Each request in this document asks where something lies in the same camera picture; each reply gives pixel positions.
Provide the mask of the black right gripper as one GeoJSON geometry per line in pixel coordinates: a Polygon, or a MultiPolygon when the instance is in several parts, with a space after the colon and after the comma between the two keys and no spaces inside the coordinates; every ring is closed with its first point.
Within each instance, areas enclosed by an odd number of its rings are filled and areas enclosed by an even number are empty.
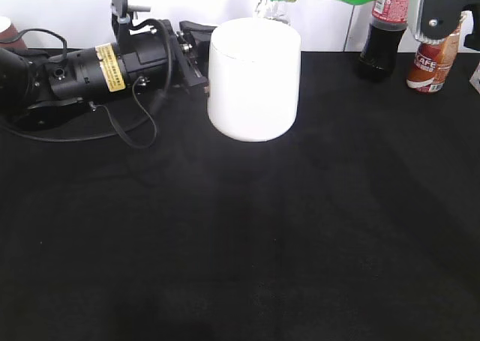
{"type": "Polygon", "coordinates": [[[479,0],[409,0],[408,26],[418,42],[442,43],[457,28],[464,11],[472,13],[473,26],[463,45],[478,51],[479,0]]]}

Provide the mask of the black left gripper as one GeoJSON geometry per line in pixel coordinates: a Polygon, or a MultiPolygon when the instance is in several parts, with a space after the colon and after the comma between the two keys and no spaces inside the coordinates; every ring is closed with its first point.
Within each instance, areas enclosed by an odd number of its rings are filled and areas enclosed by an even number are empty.
{"type": "MultiPolygon", "coordinates": [[[[181,21],[177,57],[183,84],[191,94],[208,94],[211,37],[216,26],[181,21]]],[[[131,91],[141,80],[164,86],[173,76],[175,37],[167,19],[117,25],[116,41],[49,58],[43,67],[46,101],[106,103],[131,91]]]]}

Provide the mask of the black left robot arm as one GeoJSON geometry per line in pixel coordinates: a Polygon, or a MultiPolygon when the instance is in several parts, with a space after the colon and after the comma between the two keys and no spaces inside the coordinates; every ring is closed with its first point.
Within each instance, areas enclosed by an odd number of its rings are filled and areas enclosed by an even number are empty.
{"type": "Polygon", "coordinates": [[[114,43],[50,55],[1,50],[1,116],[24,131],[53,129],[97,105],[147,92],[160,99],[184,87],[204,98],[214,27],[168,20],[112,21],[114,43]]]}

